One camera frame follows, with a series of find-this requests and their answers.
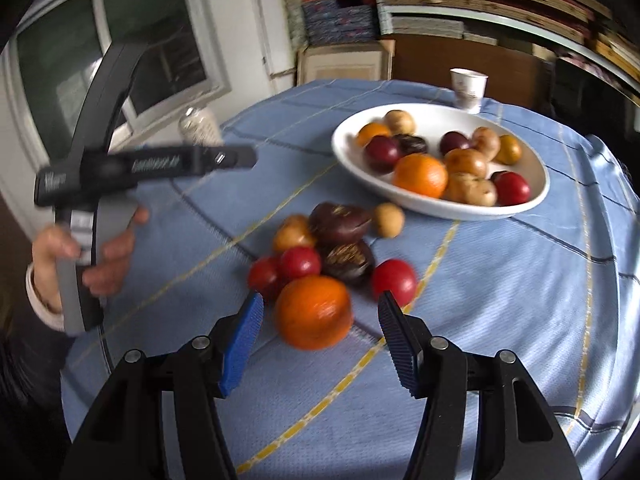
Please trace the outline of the window with white frame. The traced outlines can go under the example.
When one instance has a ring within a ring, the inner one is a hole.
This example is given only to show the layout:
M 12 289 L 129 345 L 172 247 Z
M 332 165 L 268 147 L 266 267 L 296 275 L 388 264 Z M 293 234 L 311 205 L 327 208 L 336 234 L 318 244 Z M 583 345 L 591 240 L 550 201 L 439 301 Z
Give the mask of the window with white frame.
M 108 50 L 138 62 L 112 120 L 119 148 L 231 90 L 209 0 L 37 0 L 2 53 L 30 168 L 64 158 Z

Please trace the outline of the large orange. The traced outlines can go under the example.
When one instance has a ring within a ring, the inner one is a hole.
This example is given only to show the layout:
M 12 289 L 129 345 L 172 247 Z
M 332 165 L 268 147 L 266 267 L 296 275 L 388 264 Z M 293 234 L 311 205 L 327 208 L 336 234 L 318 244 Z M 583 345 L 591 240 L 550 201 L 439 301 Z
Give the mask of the large orange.
M 274 324 L 280 337 L 298 350 L 335 346 L 347 336 L 353 322 L 347 287 L 323 275 L 288 283 L 274 305 Z

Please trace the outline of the small tan round fruit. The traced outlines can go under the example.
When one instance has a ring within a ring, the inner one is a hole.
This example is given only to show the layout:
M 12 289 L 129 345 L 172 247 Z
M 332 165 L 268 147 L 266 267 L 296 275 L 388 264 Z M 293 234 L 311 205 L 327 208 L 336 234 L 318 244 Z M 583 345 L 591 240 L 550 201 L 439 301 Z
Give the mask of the small tan round fruit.
M 395 238 L 404 229 L 405 213 L 393 203 L 382 203 L 374 208 L 372 220 L 378 236 Z

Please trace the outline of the dark purple wrinkled fruit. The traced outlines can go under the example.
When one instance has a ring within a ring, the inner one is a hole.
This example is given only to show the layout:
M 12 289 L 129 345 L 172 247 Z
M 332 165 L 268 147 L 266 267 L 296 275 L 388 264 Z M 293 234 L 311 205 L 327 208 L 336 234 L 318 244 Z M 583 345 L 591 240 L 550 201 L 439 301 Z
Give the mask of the dark purple wrinkled fruit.
M 322 255 L 322 272 L 350 286 L 367 283 L 375 267 L 375 258 L 364 240 L 341 244 Z

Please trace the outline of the storage shelf with boxes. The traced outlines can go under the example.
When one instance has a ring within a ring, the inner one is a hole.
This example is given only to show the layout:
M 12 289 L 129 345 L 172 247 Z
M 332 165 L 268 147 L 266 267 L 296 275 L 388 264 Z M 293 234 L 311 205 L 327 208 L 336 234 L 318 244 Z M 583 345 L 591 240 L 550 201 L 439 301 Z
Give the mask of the storage shelf with boxes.
M 318 40 L 331 6 L 370 6 L 372 32 L 473 39 L 490 46 L 543 47 L 639 101 L 639 49 L 610 0 L 300 0 Z

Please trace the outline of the brown potato-like fruit left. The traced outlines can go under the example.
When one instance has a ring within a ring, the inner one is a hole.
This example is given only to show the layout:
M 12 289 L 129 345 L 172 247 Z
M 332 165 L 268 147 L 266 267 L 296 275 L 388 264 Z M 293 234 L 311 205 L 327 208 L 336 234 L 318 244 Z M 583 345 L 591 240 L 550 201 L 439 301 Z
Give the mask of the brown potato-like fruit left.
M 494 160 L 501 148 L 500 138 L 491 128 L 477 127 L 471 136 L 471 148 L 482 153 L 488 160 Z

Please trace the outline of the white printed can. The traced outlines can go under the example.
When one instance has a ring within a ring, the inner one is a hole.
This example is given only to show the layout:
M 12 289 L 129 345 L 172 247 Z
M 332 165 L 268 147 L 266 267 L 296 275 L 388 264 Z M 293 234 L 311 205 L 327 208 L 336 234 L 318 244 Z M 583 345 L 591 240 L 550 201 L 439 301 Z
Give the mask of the white printed can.
M 224 144 L 215 115 L 208 107 L 188 107 L 180 117 L 178 127 L 183 140 L 190 144 L 204 146 Z

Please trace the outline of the red tomato right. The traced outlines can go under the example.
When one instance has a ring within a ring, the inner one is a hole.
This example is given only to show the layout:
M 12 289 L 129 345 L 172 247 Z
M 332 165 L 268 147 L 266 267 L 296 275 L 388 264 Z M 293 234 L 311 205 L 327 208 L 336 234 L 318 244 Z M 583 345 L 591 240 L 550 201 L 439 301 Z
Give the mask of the red tomato right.
M 387 259 L 373 270 L 370 287 L 374 301 L 378 301 L 384 292 L 390 292 L 396 302 L 405 307 L 416 294 L 418 279 L 409 263 L 400 259 Z

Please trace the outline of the large brown speckled fruit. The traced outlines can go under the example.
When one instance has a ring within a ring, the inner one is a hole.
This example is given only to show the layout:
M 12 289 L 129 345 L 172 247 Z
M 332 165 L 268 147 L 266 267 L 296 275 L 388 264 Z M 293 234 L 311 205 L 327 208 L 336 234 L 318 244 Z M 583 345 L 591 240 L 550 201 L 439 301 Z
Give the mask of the large brown speckled fruit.
M 496 187 L 491 181 L 464 172 L 449 175 L 442 198 L 450 202 L 482 207 L 493 207 L 498 200 Z

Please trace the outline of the small red tomato in pile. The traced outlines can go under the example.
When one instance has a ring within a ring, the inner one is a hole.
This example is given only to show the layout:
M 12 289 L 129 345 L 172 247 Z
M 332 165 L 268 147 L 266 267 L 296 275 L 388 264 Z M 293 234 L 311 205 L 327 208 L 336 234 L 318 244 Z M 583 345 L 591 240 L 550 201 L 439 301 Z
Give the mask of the small red tomato in pile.
M 251 290 L 259 292 L 266 304 L 273 304 L 285 285 L 280 273 L 280 259 L 277 256 L 257 259 L 250 266 L 247 285 Z

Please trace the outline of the white oval plate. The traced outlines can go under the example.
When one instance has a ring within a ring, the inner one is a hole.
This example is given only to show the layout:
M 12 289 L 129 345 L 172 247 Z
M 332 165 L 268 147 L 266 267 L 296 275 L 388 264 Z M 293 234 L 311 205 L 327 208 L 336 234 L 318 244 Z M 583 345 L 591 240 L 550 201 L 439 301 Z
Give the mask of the white oval plate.
M 382 122 L 391 136 L 375 136 L 365 148 L 356 142 L 358 131 L 368 122 Z M 392 177 L 399 159 L 394 136 L 414 134 L 427 140 L 428 153 L 444 165 L 439 141 L 448 131 L 459 131 L 470 140 L 477 127 L 488 127 L 498 136 L 513 134 L 522 147 L 522 157 L 513 166 L 488 160 L 487 177 L 497 190 L 497 203 L 482 207 L 429 198 L 393 185 Z M 511 130 L 492 120 L 463 110 L 424 103 L 400 103 L 368 108 L 343 120 L 332 134 L 332 150 L 340 165 L 356 180 L 379 196 L 409 210 L 427 216 L 462 220 L 489 221 L 514 217 L 540 205 L 550 190 L 548 171 L 540 156 Z

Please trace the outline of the small orange tangerine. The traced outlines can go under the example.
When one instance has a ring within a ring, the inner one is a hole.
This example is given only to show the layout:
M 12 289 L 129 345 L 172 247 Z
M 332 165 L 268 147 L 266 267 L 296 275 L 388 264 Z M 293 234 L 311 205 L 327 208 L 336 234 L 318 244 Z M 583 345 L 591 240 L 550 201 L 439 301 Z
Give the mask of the small orange tangerine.
M 365 148 L 375 136 L 391 136 L 390 128 L 382 122 L 368 122 L 356 135 L 356 142 L 360 148 Z

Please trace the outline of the orange-brown persimmon on plate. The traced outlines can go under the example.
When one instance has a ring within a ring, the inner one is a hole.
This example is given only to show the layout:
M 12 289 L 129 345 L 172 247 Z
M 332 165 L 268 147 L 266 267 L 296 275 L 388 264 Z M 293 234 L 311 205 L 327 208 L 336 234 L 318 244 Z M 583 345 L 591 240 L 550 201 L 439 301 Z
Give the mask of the orange-brown persimmon on plate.
M 445 166 L 450 174 L 472 174 L 474 177 L 487 177 L 488 159 L 474 148 L 455 148 L 444 157 Z

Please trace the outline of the dark purple oblong fruit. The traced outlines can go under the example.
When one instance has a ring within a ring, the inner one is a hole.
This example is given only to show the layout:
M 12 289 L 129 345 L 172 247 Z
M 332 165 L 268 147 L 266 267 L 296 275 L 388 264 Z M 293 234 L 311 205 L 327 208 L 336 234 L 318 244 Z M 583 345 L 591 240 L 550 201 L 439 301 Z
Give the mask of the dark purple oblong fruit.
M 312 235 L 321 245 L 359 242 L 369 231 L 371 214 L 354 205 L 321 203 L 308 218 Z

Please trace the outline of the dark passionfruit with gold marks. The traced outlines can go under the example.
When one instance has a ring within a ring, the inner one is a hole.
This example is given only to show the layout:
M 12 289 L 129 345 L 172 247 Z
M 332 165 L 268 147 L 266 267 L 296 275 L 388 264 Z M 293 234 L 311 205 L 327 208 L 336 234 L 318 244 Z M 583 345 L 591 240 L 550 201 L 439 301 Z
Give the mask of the dark passionfruit with gold marks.
M 402 156 L 408 156 L 411 154 L 427 154 L 428 143 L 427 140 L 414 134 L 398 134 L 394 136 L 397 141 L 398 150 Z

